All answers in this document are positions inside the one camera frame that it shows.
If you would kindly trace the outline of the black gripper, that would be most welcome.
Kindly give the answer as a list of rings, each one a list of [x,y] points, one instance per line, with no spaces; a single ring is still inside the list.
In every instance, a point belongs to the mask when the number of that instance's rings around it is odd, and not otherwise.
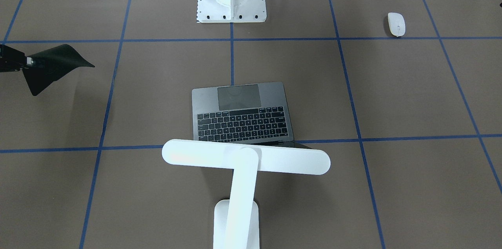
[[[16,72],[33,65],[33,59],[25,56],[25,53],[7,45],[0,45],[0,72]]]

